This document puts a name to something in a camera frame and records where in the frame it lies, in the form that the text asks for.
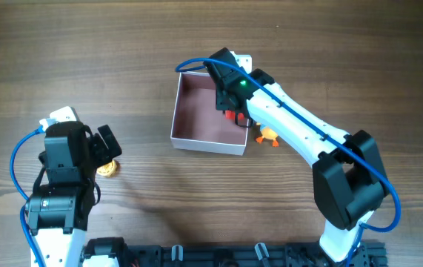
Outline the red toy fire truck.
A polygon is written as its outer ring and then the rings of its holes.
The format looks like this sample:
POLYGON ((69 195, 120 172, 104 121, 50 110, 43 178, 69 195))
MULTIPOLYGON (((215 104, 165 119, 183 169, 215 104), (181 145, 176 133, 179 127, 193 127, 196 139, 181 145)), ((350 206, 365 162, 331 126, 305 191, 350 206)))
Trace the red toy fire truck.
POLYGON ((224 115, 226 119, 231 119, 231 120, 243 120, 245 119, 244 114, 243 113, 236 113, 234 111, 224 111, 224 115))

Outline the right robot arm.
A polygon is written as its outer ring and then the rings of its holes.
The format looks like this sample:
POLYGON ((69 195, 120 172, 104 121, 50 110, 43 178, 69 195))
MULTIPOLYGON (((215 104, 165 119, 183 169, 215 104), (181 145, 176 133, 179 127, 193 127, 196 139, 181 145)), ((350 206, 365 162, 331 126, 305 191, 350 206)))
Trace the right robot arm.
POLYGON ((298 152, 313 176, 317 208, 325 218, 319 246, 334 263, 351 264, 368 220, 394 193, 374 138, 333 127, 291 99, 261 69, 247 71, 234 52, 223 48, 204 59, 216 85, 216 107, 235 111, 266 126, 298 152))

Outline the white cardboard box pink inside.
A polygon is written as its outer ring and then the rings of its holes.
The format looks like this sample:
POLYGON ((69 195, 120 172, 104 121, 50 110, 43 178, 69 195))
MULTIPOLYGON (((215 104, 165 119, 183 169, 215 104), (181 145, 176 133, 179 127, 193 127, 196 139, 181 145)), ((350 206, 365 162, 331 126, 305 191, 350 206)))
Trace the white cardboard box pink inside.
POLYGON ((216 89, 206 73, 179 74, 170 140, 175 149, 241 156, 248 129, 216 110, 216 89))

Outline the yellow duck toy blue hat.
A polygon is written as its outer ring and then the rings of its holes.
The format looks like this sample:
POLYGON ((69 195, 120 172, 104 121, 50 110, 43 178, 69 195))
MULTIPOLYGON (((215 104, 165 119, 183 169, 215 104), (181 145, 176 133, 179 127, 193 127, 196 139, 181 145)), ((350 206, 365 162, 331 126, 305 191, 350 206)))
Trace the yellow duck toy blue hat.
POLYGON ((261 136, 256 137, 257 143, 261 144, 265 139, 268 139, 273 142, 273 147, 279 147, 279 142, 277 141, 279 135, 275 131, 260 122, 257 122, 256 126, 259 127, 259 132, 261 133, 261 136))

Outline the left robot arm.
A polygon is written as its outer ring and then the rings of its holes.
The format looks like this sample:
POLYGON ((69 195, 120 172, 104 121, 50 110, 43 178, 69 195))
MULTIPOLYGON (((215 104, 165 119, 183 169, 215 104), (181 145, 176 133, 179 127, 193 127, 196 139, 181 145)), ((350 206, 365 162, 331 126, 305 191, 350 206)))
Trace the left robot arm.
POLYGON ((45 131, 41 171, 22 212, 32 266, 80 266, 88 217, 101 199, 98 168, 121 155, 108 125, 93 133, 79 121, 45 131))

